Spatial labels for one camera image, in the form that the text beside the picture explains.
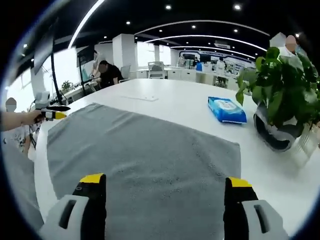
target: person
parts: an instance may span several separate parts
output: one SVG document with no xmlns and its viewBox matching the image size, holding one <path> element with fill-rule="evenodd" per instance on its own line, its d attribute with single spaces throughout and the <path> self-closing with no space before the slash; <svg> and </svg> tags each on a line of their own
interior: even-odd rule
<svg viewBox="0 0 320 240">
<path fill-rule="evenodd" d="M 184 68 L 185 65 L 186 65 L 185 55 L 182 54 L 182 55 L 179 57 L 179 59 L 178 59 L 178 64 L 177 64 L 177 66 L 178 66 L 178 67 L 181 67 L 181 68 Z"/>
<path fill-rule="evenodd" d="M 285 40 L 285 46 L 279 47 L 279 56 L 293 57 L 296 55 L 297 41 L 293 35 L 289 35 Z"/>
<path fill-rule="evenodd" d="M 119 68 L 108 63 L 106 60 L 102 60 L 100 62 L 98 70 L 100 72 L 100 77 L 98 78 L 97 82 L 103 89 L 118 84 L 119 80 L 124 79 Z"/>
<path fill-rule="evenodd" d="M 41 122 L 44 119 L 41 116 L 41 111 L 15 112 L 17 102 L 13 97 L 6 101 L 5 107 L 6 112 L 1 113 L 2 142 L 4 144 L 11 142 L 28 156 L 31 144 L 29 125 L 32 126 L 32 131 L 34 132 L 34 127 L 38 127 L 34 126 L 35 121 Z"/>
<path fill-rule="evenodd" d="M 90 78 L 93 79 L 96 77 L 96 75 L 99 72 L 99 63 L 105 60 L 103 59 L 103 56 L 97 52 L 96 50 L 94 50 L 94 54 L 93 54 L 93 65 L 92 65 L 92 70 L 91 70 L 91 74 L 90 74 Z"/>
<path fill-rule="evenodd" d="M 199 61 L 198 61 L 198 58 L 195 57 L 194 60 L 193 60 L 193 63 L 192 63 L 192 67 L 197 66 L 198 62 L 199 62 Z"/>
</svg>

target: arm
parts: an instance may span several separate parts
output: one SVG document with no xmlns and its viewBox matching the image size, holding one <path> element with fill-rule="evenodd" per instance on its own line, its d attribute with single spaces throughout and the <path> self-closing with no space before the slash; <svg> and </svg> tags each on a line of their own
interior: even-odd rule
<svg viewBox="0 0 320 240">
<path fill-rule="evenodd" d="M 32 125 L 35 119 L 41 115 L 40 110 L 31 112 L 2 112 L 1 127 L 2 131 L 8 131 L 24 125 Z"/>
<path fill-rule="evenodd" d="M 114 85 L 116 85 L 116 84 L 119 83 L 119 82 L 118 82 L 118 77 L 115 77 L 115 78 L 113 79 L 113 83 L 114 83 Z"/>
<path fill-rule="evenodd" d="M 29 148 L 30 148 L 30 135 L 25 137 L 24 147 L 23 147 L 23 153 L 28 157 Z"/>
</svg>

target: person in white shirt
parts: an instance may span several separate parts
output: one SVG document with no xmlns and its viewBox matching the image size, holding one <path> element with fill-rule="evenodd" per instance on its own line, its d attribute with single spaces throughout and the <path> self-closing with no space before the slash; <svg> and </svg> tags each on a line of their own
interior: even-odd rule
<svg viewBox="0 0 320 240">
<path fill-rule="evenodd" d="M 225 74 L 226 64 L 224 63 L 224 58 L 220 57 L 219 61 L 216 63 L 216 73 L 219 75 Z"/>
<path fill-rule="evenodd" d="M 181 67 L 181 68 L 184 68 L 185 65 L 186 65 L 185 55 L 182 54 L 182 55 L 179 57 L 179 59 L 178 59 L 178 64 L 177 64 L 177 66 L 178 66 L 178 67 Z"/>
<path fill-rule="evenodd" d="M 11 143 L 28 156 L 31 144 L 30 133 L 40 128 L 40 122 L 44 119 L 41 116 L 41 111 L 15 112 L 17 102 L 13 97 L 6 101 L 5 107 L 6 112 L 1 113 L 2 143 Z"/>
</svg>

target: plant pot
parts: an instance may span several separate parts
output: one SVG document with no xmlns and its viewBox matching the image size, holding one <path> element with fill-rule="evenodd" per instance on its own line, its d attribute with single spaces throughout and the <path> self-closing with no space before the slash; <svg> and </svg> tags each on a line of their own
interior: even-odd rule
<svg viewBox="0 0 320 240">
<path fill-rule="evenodd" d="M 253 115 L 254 127 L 265 144 L 275 152 L 290 149 L 303 131 L 302 126 L 286 124 L 279 128 L 268 124 L 267 107 L 260 103 Z"/>
</svg>

